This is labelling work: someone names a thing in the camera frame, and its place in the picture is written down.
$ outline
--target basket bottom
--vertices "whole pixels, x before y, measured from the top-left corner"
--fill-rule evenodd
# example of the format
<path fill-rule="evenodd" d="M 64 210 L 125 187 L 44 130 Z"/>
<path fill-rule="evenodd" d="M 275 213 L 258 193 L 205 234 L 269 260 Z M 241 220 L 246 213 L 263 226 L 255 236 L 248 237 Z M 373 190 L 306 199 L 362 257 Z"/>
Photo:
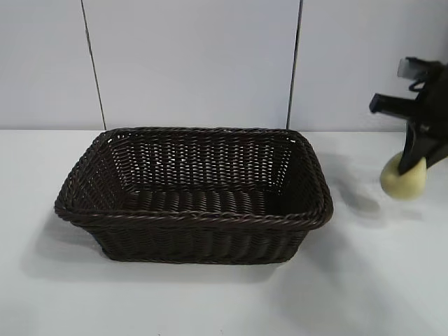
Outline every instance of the basket bottom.
<path fill-rule="evenodd" d="M 135 190 L 124 197 L 123 210 L 206 211 L 279 214 L 278 196 L 264 190 Z"/>
<path fill-rule="evenodd" d="M 256 189 L 134 190 L 122 209 L 277 214 L 278 196 Z M 86 228 L 112 260 L 155 263 L 258 265 L 291 259 L 307 232 L 251 228 L 163 227 L 142 223 Z"/>
<path fill-rule="evenodd" d="M 154 263 L 258 265 L 291 259 L 307 232 L 160 229 L 154 227 L 89 232 L 112 260 Z"/>

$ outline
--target rectangular basket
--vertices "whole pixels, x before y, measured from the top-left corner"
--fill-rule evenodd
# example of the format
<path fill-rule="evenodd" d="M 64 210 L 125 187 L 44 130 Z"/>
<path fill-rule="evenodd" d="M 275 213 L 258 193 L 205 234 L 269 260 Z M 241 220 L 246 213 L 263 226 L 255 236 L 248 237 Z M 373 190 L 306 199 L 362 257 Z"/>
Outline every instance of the rectangular basket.
<path fill-rule="evenodd" d="M 55 211 L 110 259 L 248 265 L 289 260 L 333 203 L 298 132 L 142 127 L 100 134 Z"/>

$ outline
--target basket rim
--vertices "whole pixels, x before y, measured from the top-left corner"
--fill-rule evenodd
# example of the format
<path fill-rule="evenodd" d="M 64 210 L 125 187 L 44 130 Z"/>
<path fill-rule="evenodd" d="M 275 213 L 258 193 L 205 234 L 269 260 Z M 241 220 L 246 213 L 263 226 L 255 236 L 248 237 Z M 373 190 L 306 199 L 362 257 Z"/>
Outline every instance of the basket rim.
<path fill-rule="evenodd" d="M 95 150 L 100 148 L 107 142 L 113 135 L 121 132 L 206 132 L 210 133 L 223 133 L 228 134 L 229 132 L 233 134 L 290 134 L 294 137 L 298 137 L 298 140 L 307 145 L 308 155 L 310 165 L 317 165 L 314 167 L 310 173 L 314 176 L 315 182 L 317 182 L 316 187 L 318 188 L 320 194 L 319 206 L 315 207 L 311 211 L 306 211 L 303 213 L 290 213 L 286 215 L 254 215 L 251 213 L 234 213 L 234 212 L 207 212 L 207 211 L 145 211 L 145 210 L 96 210 L 96 209 L 80 209 L 73 208 L 65 203 L 62 191 L 66 188 L 71 177 L 77 175 L 80 169 L 85 165 L 89 165 Z M 330 196 L 330 191 L 326 180 L 321 171 L 321 167 L 315 152 L 312 149 L 311 144 L 308 140 L 301 135 L 298 131 L 291 129 L 265 129 L 265 128 L 231 128 L 231 127 L 217 127 L 217 128 L 203 128 L 203 127 L 122 127 L 107 130 L 102 132 L 94 139 L 90 147 L 86 150 L 83 156 L 75 164 L 73 169 L 67 176 L 59 195 L 55 201 L 55 212 L 62 219 L 71 221 L 76 226 L 80 227 L 95 227 L 95 226 L 120 226 L 120 220 L 126 220 L 129 225 L 130 221 L 135 221 L 135 223 L 149 222 L 157 225 L 158 221 L 166 220 L 170 218 L 172 220 L 172 226 L 179 225 L 179 221 L 183 222 L 183 225 L 191 223 L 191 225 L 198 226 L 200 223 L 201 227 L 222 227 L 222 225 L 238 225 L 241 227 L 244 224 L 252 225 L 263 225 L 270 228 L 276 228 L 278 230 L 285 230 L 286 227 L 290 227 L 300 230 L 313 230 L 321 227 L 327 223 L 333 214 L 333 201 Z M 95 224 L 97 221 L 103 221 L 104 219 L 111 219 L 112 221 L 108 224 Z"/>

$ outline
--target dark brown wicker basket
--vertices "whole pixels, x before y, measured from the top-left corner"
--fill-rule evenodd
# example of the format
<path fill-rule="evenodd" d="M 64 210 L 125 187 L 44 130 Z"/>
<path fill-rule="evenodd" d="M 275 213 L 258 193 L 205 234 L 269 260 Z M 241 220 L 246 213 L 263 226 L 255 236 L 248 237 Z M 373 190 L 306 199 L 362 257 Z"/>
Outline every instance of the dark brown wicker basket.
<path fill-rule="evenodd" d="M 67 177 L 56 213 L 114 260 L 289 260 L 333 214 L 308 141 L 284 129 L 114 129 Z"/>

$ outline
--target yellow object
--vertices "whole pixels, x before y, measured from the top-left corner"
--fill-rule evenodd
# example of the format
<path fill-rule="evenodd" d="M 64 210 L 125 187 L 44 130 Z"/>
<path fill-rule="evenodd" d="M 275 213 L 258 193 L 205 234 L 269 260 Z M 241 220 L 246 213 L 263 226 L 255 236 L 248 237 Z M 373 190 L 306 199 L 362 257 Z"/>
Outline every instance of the yellow object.
<path fill-rule="evenodd" d="M 413 200 L 420 196 L 426 185 L 426 158 L 423 157 L 406 174 L 398 173 L 403 152 L 392 157 L 381 172 L 380 181 L 384 192 L 397 200 Z"/>

